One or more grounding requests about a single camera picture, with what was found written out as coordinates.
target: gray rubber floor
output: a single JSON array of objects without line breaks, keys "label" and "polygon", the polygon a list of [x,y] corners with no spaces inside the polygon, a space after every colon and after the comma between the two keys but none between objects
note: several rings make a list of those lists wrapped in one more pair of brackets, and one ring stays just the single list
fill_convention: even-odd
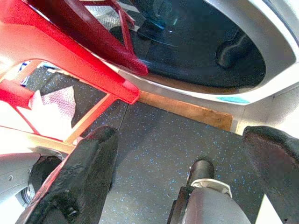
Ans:
[{"label": "gray rubber floor", "polygon": [[[42,95],[73,86],[77,103],[73,125],[104,96],[76,79],[36,70],[28,88]],[[231,186],[233,198],[252,223],[263,192],[245,156],[241,136],[149,105],[116,101],[84,133],[109,125],[120,130],[114,185],[101,224],[165,224],[172,202],[185,185],[189,167],[208,158],[215,178]]]}]

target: crumpled paper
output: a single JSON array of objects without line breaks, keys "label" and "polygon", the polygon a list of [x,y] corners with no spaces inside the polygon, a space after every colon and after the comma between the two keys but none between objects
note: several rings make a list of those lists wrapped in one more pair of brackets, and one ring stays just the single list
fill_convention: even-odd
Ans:
[{"label": "crumpled paper", "polygon": [[72,86],[44,96],[38,90],[30,99],[29,107],[31,110],[19,110],[41,135],[58,140],[70,136],[76,108]]}]

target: speckled rubber flooring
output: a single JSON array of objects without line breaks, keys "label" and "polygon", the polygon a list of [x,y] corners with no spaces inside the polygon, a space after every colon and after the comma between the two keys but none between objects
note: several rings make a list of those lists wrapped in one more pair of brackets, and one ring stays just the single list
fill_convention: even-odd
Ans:
[{"label": "speckled rubber flooring", "polygon": [[[27,87],[43,95],[71,85],[77,104],[74,125],[102,92],[44,68],[31,75]],[[103,125],[118,128],[120,142],[114,185],[100,224],[165,224],[198,158],[212,161],[215,178],[230,185],[233,198],[255,222],[263,192],[240,136],[139,102],[116,101],[84,135]]]}]

